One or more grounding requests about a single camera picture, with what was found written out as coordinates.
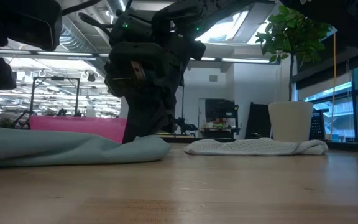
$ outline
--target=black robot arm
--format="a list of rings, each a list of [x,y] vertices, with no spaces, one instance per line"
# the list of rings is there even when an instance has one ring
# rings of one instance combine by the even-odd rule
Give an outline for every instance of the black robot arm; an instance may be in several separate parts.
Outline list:
[[[201,60],[206,50],[195,39],[253,2],[179,0],[156,12],[151,21],[133,9],[118,13],[105,83],[129,105],[123,143],[175,130],[175,93],[190,58]]]

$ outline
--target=wooden table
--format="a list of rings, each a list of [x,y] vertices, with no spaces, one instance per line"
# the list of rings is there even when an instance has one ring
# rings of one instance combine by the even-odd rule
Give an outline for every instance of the wooden table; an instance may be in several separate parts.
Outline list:
[[[0,223],[357,223],[358,154],[0,169]]]

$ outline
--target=white wall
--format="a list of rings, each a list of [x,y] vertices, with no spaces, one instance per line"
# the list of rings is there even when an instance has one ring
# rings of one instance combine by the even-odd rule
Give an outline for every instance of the white wall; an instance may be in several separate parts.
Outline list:
[[[119,112],[119,117],[127,119],[128,111],[129,111],[129,106],[128,106],[127,100],[125,99],[125,97],[122,97],[121,98],[121,110]]]
[[[225,99],[234,100],[234,64],[226,72]]]
[[[217,82],[209,76],[217,75]],[[185,72],[184,117],[187,123],[198,126],[198,100],[200,98],[225,99],[226,74],[218,68],[192,68]]]
[[[239,105],[239,139],[246,133],[251,102],[269,104],[274,102],[276,65],[235,64],[234,100]]]
[[[245,137],[251,102],[267,105],[288,101],[289,80],[289,58],[283,60],[280,65],[234,64],[234,100],[239,105],[241,128],[238,138]]]

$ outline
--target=white towel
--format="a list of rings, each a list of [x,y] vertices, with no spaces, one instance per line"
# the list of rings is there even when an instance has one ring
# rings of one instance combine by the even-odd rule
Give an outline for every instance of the white towel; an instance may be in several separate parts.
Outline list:
[[[274,141],[270,138],[236,140],[230,143],[204,139],[185,147],[186,153],[210,156],[322,155],[327,151],[327,144],[320,140],[292,143]]]

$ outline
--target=green leaves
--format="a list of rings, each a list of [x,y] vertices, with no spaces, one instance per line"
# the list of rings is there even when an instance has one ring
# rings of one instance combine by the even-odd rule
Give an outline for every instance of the green leaves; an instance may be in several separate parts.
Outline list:
[[[321,42],[317,42],[317,44],[316,44],[316,50],[325,50],[325,46],[324,46],[324,44],[323,43],[321,43]]]
[[[269,33],[272,27],[273,27],[272,23],[267,24],[266,29],[265,29],[265,33]]]
[[[292,19],[290,21],[287,22],[287,26],[291,27],[291,28],[295,28],[296,26],[296,19]]]
[[[289,57],[289,55],[283,54],[283,55],[281,55],[281,60],[284,60],[284,59],[286,59],[286,58],[288,58],[288,57]]]
[[[302,62],[301,62],[301,65],[299,66],[299,68],[301,68],[303,66],[304,62],[305,62],[305,57],[302,58]]]
[[[290,13],[290,10],[285,6],[279,6],[278,10],[280,11],[281,14],[289,14]]]
[[[277,55],[273,55],[270,60],[269,60],[269,63],[273,63],[277,60]]]
[[[269,45],[265,44],[263,47],[262,47],[262,55],[265,55],[267,53],[267,50],[269,49]]]
[[[290,44],[290,39],[285,39],[284,40],[284,44],[283,44],[283,48],[286,52],[291,52],[292,49],[291,49],[291,44]]]

